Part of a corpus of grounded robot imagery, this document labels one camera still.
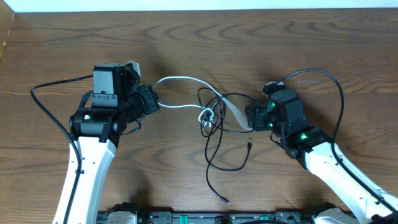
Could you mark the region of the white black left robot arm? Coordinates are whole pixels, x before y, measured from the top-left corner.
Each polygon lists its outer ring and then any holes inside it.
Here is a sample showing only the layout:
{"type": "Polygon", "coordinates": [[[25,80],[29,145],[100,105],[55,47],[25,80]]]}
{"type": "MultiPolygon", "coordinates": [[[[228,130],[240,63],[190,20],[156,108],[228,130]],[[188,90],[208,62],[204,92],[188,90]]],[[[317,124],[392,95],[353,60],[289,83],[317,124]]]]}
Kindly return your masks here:
{"type": "Polygon", "coordinates": [[[159,110],[139,64],[102,63],[93,69],[93,91],[70,118],[70,158],[54,223],[95,223],[103,185],[127,124],[159,110]]]}

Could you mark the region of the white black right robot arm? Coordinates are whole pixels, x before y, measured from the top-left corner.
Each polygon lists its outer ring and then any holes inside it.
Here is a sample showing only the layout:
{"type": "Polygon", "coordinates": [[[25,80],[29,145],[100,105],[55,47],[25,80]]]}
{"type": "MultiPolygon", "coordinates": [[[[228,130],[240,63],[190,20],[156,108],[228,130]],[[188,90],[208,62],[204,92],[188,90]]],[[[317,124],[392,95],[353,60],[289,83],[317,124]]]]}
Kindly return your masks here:
{"type": "Polygon", "coordinates": [[[295,90],[269,82],[263,86],[263,93],[267,104],[245,108],[250,128],[277,136],[276,144],[324,181],[359,223],[397,223],[397,197],[361,172],[324,130],[309,125],[295,90]]]}

